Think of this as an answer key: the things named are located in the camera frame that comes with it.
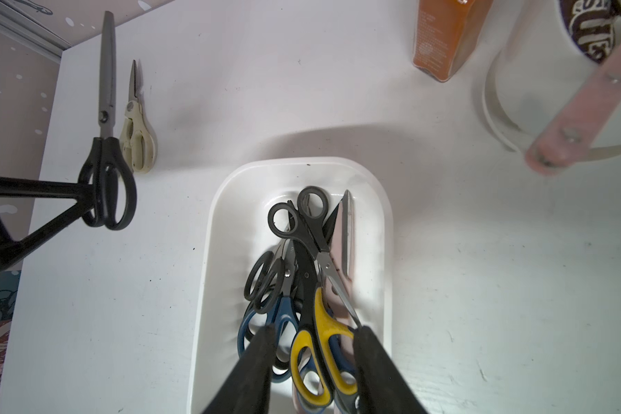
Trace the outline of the large black scissors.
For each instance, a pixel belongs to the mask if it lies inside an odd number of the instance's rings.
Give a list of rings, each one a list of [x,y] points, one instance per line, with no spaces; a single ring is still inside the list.
[[[117,50],[114,14],[103,15],[99,65],[98,125],[91,151],[79,173],[79,183],[92,186],[94,205],[83,215],[91,227],[122,230],[129,226],[137,205],[136,181],[113,136],[116,118]]]

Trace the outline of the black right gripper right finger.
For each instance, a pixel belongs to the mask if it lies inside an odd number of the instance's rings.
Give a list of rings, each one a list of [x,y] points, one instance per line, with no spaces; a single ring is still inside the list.
[[[359,413],[428,413],[370,327],[355,331],[354,352]]]

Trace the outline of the yellow black scissors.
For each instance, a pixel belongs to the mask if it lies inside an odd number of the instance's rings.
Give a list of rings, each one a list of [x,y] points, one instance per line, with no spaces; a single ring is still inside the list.
[[[317,196],[311,196],[304,207],[310,207],[312,215],[318,215],[322,204]],[[281,230],[291,229],[292,216],[285,210],[279,210],[274,217],[276,226]],[[298,331],[293,340],[290,356],[290,372],[300,400],[313,409],[324,408],[335,402],[345,413],[357,413],[356,400],[358,386],[343,379],[331,349],[334,336],[354,337],[354,330],[348,325],[334,319],[325,309],[324,281],[327,279],[305,246],[299,241],[293,242],[297,267],[297,276],[303,293],[303,309],[298,323]],[[304,383],[304,368],[299,365],[305,350],[310,352],[309,363],[315,367],[322,393],[315,394]]]

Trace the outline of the cream kitchen shears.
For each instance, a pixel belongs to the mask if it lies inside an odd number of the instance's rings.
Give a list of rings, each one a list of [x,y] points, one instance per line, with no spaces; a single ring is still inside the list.
[[[155,165],[157,146],[150,134],[139,93],[139,71],[132,61],[129,76],[129,100],[124,113],[124,126],[120,135],[122,157],[133,173],[146,174]]]

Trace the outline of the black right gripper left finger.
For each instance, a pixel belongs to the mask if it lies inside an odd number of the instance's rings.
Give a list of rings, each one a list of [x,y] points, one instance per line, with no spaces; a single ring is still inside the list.
[[[204,413],[268,413],[276,339],[272,324],[258,330]]]

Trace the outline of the small black scissors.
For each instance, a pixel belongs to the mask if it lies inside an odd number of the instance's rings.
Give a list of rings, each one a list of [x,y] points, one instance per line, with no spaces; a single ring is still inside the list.
[[[318,215],[312,215],[310,207],[304,207],[311,196],[317,196],[322,204],[322,210]],[[279,210],[287,211],[293,218],[291,229],[281,230],[276,226],[274,217]],[[298,195],[297,206],[288,203],[277,203],[273,205],[267,214],[267,224],[269,229],[281,239],[292,239],[302,243],[312,259],[317,262],[323,275],[331,281],[336,293],[348,310],[350,317],[354,320],[358,328],[362,327],[355,307],[348,296],[347,289],[343,283],[336,264],[331,256],[331,250],[324,237],[324,219],[329,211],[329,200],[324,191],[317,186],[307,186]]]

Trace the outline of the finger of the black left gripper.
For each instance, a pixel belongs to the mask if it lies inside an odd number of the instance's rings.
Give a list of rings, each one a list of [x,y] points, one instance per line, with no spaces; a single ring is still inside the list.
[[[11,237],[0,217],[0,272],[35,252],[94,206],[92,186],[79,183],[0,177],[0,198],[58,198],[75,202],[75,205],[20,241]]]

